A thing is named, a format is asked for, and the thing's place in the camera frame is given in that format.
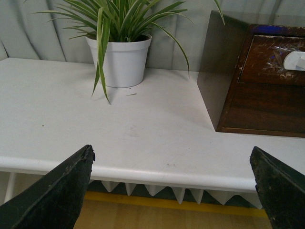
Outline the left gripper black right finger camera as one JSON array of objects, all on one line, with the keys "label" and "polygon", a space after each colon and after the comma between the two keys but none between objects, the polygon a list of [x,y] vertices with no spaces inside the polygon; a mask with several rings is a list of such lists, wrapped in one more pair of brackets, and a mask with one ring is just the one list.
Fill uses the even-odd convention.
[{"label": "left gripper black right finger camera", "polygon": [[254,147],[250,164],[259,200],[274,229],[305,227],[305,176]]}]

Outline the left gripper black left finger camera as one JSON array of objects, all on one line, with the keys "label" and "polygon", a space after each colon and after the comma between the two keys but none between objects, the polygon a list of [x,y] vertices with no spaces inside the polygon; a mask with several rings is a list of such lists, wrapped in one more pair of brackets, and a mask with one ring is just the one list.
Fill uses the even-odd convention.
[{"label": "left gripper black left finger camera", "polygon": [[95,153],[85,145],[0,207],[2,229],[72,229],[80,215]]}]

